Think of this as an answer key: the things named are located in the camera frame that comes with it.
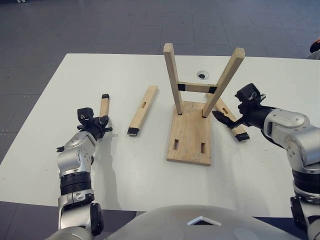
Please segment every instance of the black joint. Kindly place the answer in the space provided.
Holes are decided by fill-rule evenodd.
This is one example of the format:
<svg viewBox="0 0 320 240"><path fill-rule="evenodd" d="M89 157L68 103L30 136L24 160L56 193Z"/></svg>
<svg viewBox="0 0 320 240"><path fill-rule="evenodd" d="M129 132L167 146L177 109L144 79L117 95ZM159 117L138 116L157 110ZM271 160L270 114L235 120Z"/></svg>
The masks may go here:
<svg viewBox="0 0 320 240"><path fill-rule="evenodd" d="M186 85L183 83L178 83L178 90L179 91L185 91L186 90Z"/></svg>
<svg viewBox="0 0 320 240"><path fill-rule="evenodd" d="M216 90L217 90L217 87L216 87L216 86L211 86L211 87L209 88L208 93L209 93L209 94L214 94Z"/></svg>
<svg viewBox="0 0 320 240"><path fill-rule="evenodd" d="M137 136L139 132L139 128L129 127L127 134L130 136Z"/></svg>
<svg viewBox="0 0 320 240"><path fill-rule="evenodd" d="M109 94L108 93L102 94L101 99L109 99Z"/></svg>
<svg viewBox="0 0 320 240"><path fill-rule="evenodd" d="M243 142L243 141L246 141L246 140L250 139L248 133L246 133L246 132L237 134L237 135L235 136L235 138L236 138L239 142Z"/></svg>

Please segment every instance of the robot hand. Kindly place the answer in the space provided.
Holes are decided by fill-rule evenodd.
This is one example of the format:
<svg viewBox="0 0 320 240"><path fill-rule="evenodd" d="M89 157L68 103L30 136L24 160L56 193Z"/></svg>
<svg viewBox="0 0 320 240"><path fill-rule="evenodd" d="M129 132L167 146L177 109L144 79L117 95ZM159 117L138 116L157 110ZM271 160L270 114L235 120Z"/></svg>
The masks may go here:
<svg viewBox="0 0 320 240"><path fill-rule="evenodd" d="M242 117L233 122L222 112L212 111L214 117L230 129L240 124L255 126L268 141L286 150L294 179L295 197L290 201L295 224L309 239L320 239L320 128L301 113L262 106L266 95L252 83L235 96L241 102Z"/></svg>

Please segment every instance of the wooden leg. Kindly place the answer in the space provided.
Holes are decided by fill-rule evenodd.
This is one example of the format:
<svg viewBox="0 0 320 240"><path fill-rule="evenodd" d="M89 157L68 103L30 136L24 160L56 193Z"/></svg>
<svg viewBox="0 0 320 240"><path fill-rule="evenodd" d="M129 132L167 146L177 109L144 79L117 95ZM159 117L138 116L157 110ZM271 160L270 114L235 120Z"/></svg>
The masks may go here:
<svg viewBox="0 0 320 240"><path fill-rule="evenodd" d="M182 100L181 94L178 89L178 72L175 60L174 46L172 43L166 43L163 47L164 59L166 63L166 68L169 74L169 80L171 84L174 104L176 107L177 114L182 114Z"/></svg>
<svg viewBox="0 0 320 240"><path fill-rule="evenodd" d="M231 78L234 76L234 74L238 70L244 58L245 58L245 50L243 48L237 47L234 50L231 58L229 59L227 65L223 70L223 73L221 74L217 82L217 85L218 85L217 89L215 90L214 94L210 97L210 99L206 102L206 104L203 107L202 116L204 118L208 117L212 108L215 106L221 94L226 89L228 83L230 82Z"/></svg>
<svg viewBox="0 0 320 240"><path fill-rule="evenodd" d="M211 94L206 93L205 95L209 99ZM223 113L226 117L230 118L232 121L234 122L237 121L235 115L230 111L230 109L227 107L227 105L224 103L224 101L221 98L218 99L218 101L214 105L214 108L217 111ZM239 142L244 142L250 139L243 125L239 125L235 127L234 129L231 130L231 132Z"/></svg>
<svg viewBox="0 0 320 240"><path fill-rule="evenodd" d="M137 109L134 118L132 119L131 124L128 128L128 135L138 135L138 132L141 130L146 119L147 113L155 99L157 91L158 86L149 86L146 90L144 97L139 105L139 108Z"/></svg>
<svg viewBox="0 0 320 240"><path fill-rule="evenodd" d="M100 105L100 118L109 114L109 94L103 94Z"/></svg>

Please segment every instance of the rectangular slot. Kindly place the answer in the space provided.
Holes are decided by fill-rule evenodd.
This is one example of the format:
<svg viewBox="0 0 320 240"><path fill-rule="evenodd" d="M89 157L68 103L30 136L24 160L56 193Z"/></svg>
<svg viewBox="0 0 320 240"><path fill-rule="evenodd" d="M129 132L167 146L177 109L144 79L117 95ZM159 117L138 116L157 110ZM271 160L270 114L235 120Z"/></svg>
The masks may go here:
<svg viewBox="0 0 320 240"><path fill-rule="evenodd" d="M201 153L202 154L206 153L206 144L204 142L201 143Z"/></svg>
<svg viewBox="0 0 320 240"><path fill-rule="evenodd" d="M174 149L174 150L178 150L178 147L179 147L179 140L178 140L178 139L175 139L175 140L174 140L173 149Z"/></svg>

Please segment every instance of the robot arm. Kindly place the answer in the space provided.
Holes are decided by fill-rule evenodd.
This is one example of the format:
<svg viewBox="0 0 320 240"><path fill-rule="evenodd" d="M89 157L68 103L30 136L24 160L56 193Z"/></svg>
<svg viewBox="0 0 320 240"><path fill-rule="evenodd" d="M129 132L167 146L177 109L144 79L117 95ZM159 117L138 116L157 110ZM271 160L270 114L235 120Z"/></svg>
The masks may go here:
<svg viewBox="0 0 320 240"><path fill-rule="evenodd" d="M49 239L92 240L104 228L102 211L95 200L91 187L91 165L97 140L106 132L109 95L102 95L100 117L93 117L89 107L77 110L78 120L76 133L64 146L58 147L57 164L59 168L61 196L58 199L58 230Z"/></svg>
<svg viewBox="0 0 320 240"><path fill-rule="evenodd" d="M233 122L219 111L213 115L231 129L240 124L255 126L267 140L286 150L294 179L295 197L290 199L294 221L309 239L320 239L320 128L301 113L262 106L266 96L252 83L235 96L241 101L239 120Z"/></svg>

